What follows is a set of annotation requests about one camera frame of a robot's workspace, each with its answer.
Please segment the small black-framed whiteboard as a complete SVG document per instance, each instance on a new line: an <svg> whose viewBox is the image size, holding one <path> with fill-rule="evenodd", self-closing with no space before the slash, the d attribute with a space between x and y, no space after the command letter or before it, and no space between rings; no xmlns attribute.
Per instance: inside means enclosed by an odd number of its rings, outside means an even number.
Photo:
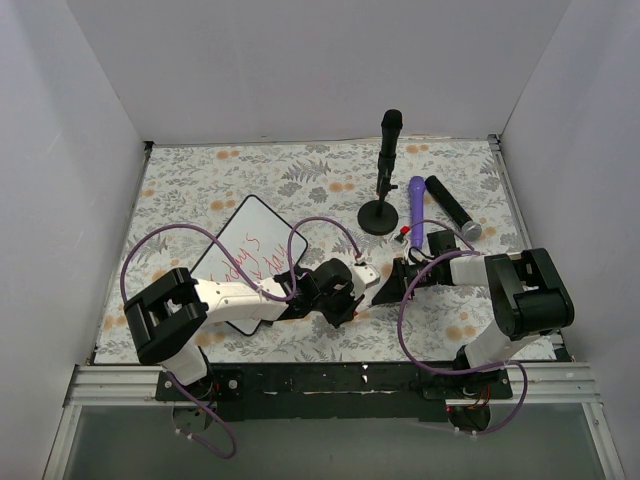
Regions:
<svg viewBox="0 0 640 480"><path fill-rule="evenodd" d="M247 196L219 231L217 238L254 281L289 269L287 243L292 243L292 259L299 261L308 249L301 234L290 237L291 226L255 195ZM214 244L196 261L191 275L198 279L240 281L231 262Z"/></svg>

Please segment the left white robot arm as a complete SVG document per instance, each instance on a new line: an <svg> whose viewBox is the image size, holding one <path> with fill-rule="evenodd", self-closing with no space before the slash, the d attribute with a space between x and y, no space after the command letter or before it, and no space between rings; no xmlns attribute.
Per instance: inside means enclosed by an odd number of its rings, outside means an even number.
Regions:
<svg viewBox="0 0 640 480"><path fill-rule="evenodd" d="M363 262L347 265L331 259L314 270L294 270L259 281L196 279L174 268L124 303L124 313L142 365L160 365L193 400L213 386L197 332L212 323L255 320L279 322L321 314L333 327L353 320L365 292L380 281Z"/></svg>

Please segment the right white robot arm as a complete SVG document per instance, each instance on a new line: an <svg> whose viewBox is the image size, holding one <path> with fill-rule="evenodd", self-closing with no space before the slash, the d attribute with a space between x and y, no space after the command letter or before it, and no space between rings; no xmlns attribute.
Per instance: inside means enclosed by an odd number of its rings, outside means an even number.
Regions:
<svg viewBox="0 0 640 480"><path fill-rule="evenodd" d="M573 323L573 302L546 249L482 255L457 247L451 230L432 232L427 240L432 259L412 263L396 258L389 279L372 303L400 305L397 334L401 349L419 368L452 376L460 395L479 395L489 384L488 371L508 365L537 338ZM429 367L414 358L402 333L402 315L414 290L435 285L487 288L494 315L475 340L459 349L450 370Z"/></svg>

